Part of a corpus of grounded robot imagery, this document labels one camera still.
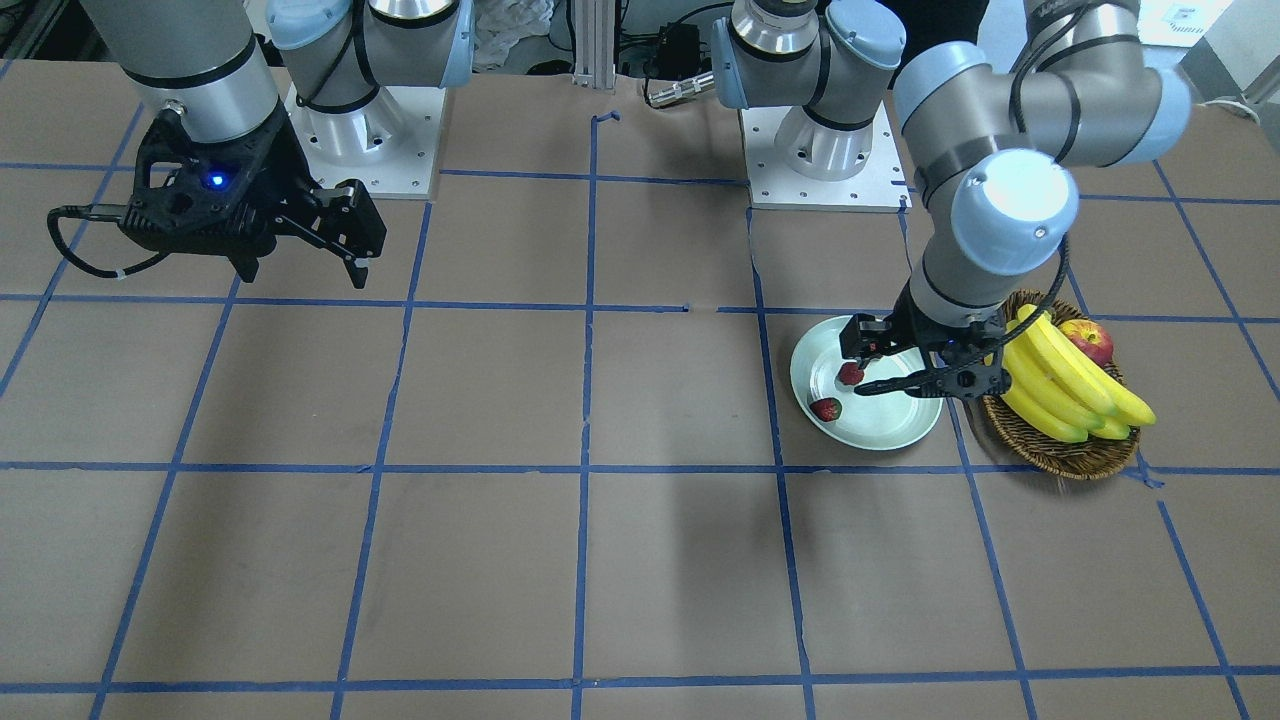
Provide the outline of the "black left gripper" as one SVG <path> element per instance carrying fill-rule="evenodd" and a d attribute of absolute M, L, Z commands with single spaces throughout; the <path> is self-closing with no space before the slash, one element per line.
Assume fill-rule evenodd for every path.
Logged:
<path fill-rule="evenodd" d="M 929 281 L 909 281 L 886 318 L 854 314 L 838 333 L 846 361 L 918 350 L 924 369 L 914 375 L 1005 375 L 1005 345 L 997 304 L 956 304 Z"/>

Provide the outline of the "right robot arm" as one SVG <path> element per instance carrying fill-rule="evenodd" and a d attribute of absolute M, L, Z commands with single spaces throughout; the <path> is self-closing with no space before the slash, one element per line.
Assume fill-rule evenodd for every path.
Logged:
<path fill-rule="evenodd" d="M 387 225 L 370 184 L 325 186 L 339 168 L 410 142 L 394 87 L 467 83 L 471 1 L 270 1 L 271 45 L 291 73 L 280 95 L 239 1 L 87 1 L 84 12 L 154 119 L 124 204 L 60 206 L 47 232 L 83 273 L 124 279 L 172 255 L 224 258 L 244 282 L 282 236 L 333 254 L 366 286 Z"/>

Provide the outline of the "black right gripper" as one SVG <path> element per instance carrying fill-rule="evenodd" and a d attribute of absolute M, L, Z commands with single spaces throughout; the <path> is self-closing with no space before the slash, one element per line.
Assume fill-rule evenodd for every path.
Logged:
<path fill-rule="evenodd" d="M 279 102 L 256 129 L 238 138 L 205 143 L 193 140 L 186 120 L 173 109 L 161 110 L 140 145 L 141 158 L 155 158 L 151 186 L 164 182 L 169 159 L 200 156 L 247 160 L 253 167 L 253 205 L 266 213 L 271 232 L 293 234 L 337 256 L 356 290 L 369 281 L 372 260 L 381 256 L 387 225 L 361 179 L 344 179 L 332 188 L 312 179 L 305 154 Z M 253 283 L 261 255 L 236 252 L 230 264 L 243 283 Z"/>

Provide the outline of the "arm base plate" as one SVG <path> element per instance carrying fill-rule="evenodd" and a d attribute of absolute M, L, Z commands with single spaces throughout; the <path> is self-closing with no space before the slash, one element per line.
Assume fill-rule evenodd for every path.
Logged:
<path fill-rule="evenodd" d="M 913 206 L 884 105 L 860 129 L 815 123 L 801 108 L 739 113 L 751 206 L 897 213 Z"/>
<path fill-rule="evenodd" d="M 364 108 L 325 114 L 300 106 L 292 85 L 285 109 L 320 186 L 356 179 L 374 199 L 426 201 L 435 196 L 449 99 L 445 88 L 385 87 Z"/>

